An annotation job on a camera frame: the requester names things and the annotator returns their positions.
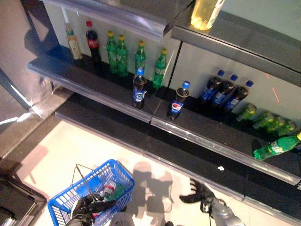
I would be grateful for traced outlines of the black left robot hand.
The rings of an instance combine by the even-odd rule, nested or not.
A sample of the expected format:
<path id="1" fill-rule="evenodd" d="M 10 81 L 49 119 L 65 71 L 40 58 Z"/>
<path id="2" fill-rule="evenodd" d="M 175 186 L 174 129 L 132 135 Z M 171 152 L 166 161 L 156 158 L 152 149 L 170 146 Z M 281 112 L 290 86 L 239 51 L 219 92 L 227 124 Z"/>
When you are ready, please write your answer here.
<path id="1" fill-rule="evenodd" d="M 99 194 L 87 195 L 79 199 L 72 208 L 71 220 L 67 226 L 93 226 L 95 217 L 93 214 L 112 208 L 116 200 L 105 201 Z"/>

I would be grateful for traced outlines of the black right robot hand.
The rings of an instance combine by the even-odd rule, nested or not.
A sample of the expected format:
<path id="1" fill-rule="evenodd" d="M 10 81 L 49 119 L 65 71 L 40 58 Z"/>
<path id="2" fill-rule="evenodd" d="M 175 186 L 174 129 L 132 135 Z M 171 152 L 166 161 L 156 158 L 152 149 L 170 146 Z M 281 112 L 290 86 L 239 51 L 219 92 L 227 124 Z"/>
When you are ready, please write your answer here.
<path id="1" fill-rule="evenodd" d="M 189 195 L 180 195 L 179 199 L 183 203 L 197 203 L 200 202 L 200 210 L 202 212 L 209 212 L 211 209 L 211 202 L 215 198 L 214 193 L 204 184 L 190 179 L 190 189 L 193 191 Z"/>

